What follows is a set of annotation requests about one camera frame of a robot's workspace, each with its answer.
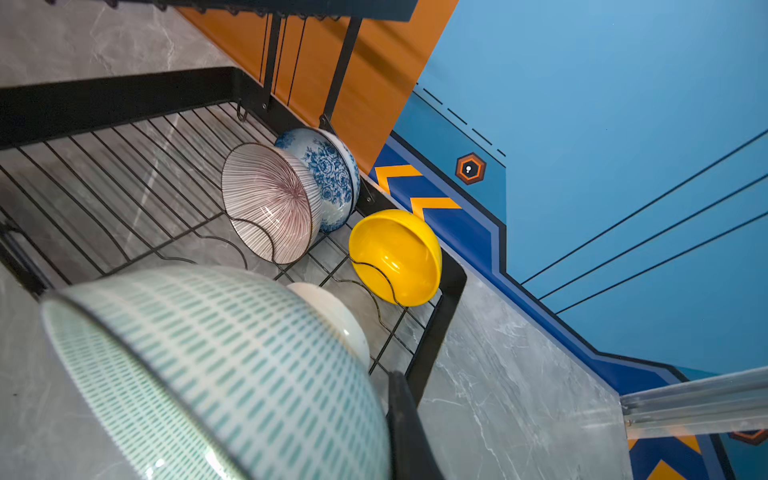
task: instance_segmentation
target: marble countertop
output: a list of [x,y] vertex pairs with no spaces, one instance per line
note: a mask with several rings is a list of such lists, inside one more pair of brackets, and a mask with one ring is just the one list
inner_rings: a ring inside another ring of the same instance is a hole
[[[232,65],[172,10],[4,7],[0,87]],[[470,272],[419,413],[446,478],[631,478],[615,392]],[[37,303],[1,267],[0,471],[136,478],[48,345]]]

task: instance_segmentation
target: orange wall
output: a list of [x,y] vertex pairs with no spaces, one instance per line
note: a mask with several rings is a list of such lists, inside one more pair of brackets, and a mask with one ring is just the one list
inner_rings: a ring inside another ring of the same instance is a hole
[[[332,123],[366,173],[457,3],[420,0],[408,23],[363,20]],[[266,18],[213,10],[201,15],[190,8],[180,12],[255,79],[263,80],[269,43]],[[312,126],[318,125],[323,113],[348,23],[348,18],[305,22],[289,17],[281,26],[273,93]]]

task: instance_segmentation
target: hexagon decal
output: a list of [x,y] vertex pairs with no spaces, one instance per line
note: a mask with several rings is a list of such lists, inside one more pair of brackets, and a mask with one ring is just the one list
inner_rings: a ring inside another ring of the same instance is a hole
[[469,154],[456,161],[456,177],[467,185],[485,178],[485,162],[477,154]]

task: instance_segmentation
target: black dish rack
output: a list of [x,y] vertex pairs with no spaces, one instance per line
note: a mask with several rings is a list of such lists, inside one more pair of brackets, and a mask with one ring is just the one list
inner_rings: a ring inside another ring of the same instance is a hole
[[362,300],[348,306],[382,331],[379,340],[369,337],[369,373],[389,404],[395,478],[439,478],[415,407],[465,272],[443,251],[440,291],[415,309],[376,301],[349,283],[356,278],[346,249],[351,226],[395,208],[372,185],[348,224],[321,233],[300,260],[278,265],[250,252],[223,211],[224,158],[238,144],[273,143],[303,126],[267,88],[238,68],[208,68],[0,89],[0,261],[35,296],[186,262],[318,283],[342,300],[367,297],[365,308]]

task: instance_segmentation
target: teal and white bowl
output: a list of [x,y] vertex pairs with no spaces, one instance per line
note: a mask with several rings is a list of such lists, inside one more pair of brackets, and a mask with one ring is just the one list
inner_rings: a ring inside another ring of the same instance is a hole
[[67,288],[41,311],[69,375],[142,478],[390,478],[366,367],[276,282],[168,267]]
[[298,158],[315,177],[323,199],[323,232],[340,228],[352,215],[360,194],[360,172],[352,153],[334,134],[309,127],[280,135],[275,147]]

